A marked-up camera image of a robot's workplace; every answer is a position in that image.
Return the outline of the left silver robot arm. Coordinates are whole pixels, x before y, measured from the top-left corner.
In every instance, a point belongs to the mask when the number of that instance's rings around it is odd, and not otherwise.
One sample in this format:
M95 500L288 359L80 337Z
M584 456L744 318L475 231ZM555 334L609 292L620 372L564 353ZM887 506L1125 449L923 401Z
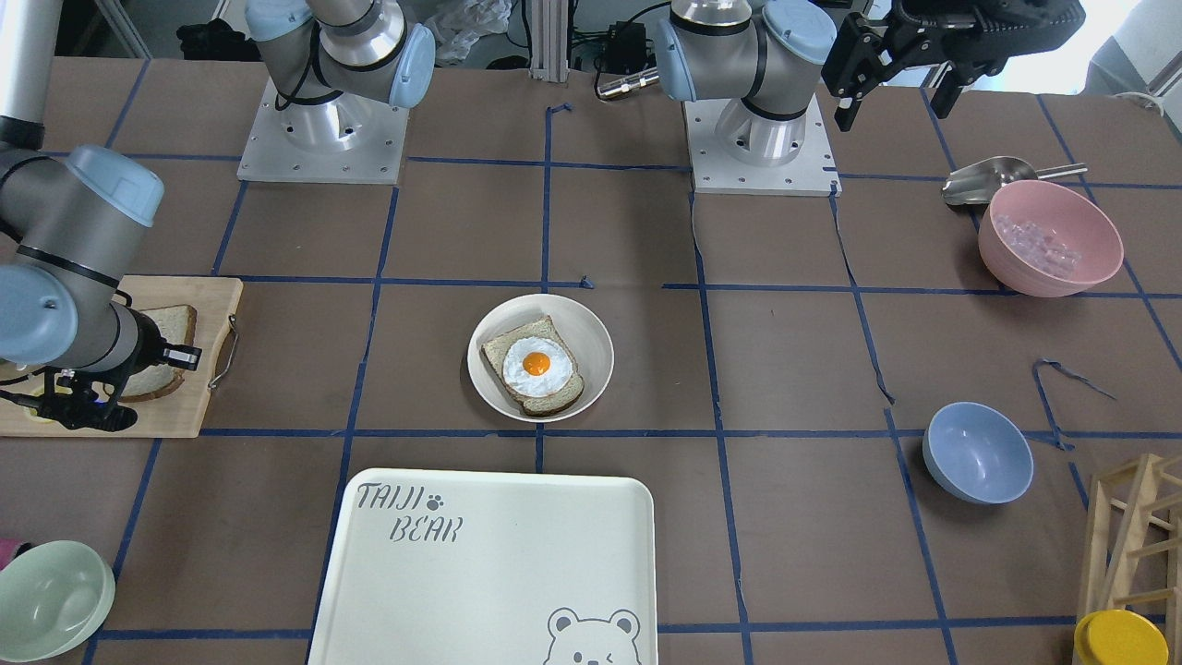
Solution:
M656 69L676 102L733 100L765 120L803 116L824 84L852 128L860 102L900 71L946 65L930 109L1014 56L1059 48L1085 24L1078 1L892 1L886 15L812 1L674 1L655 34Z

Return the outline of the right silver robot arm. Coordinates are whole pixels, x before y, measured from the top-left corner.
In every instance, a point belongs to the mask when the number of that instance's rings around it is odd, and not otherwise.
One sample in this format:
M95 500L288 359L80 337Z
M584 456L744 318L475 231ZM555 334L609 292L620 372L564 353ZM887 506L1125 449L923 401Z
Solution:
M436 41L397 1L248 1L248 35L275 89L274 110L303 151L353 149L366 104L426 97ZM32 365L43 395L4 400L64 429L123 432L134 374L199 369L201 348L169 341L121 291L152 228L163 181L105 146L43 151L59 1L4 2L4 360Z

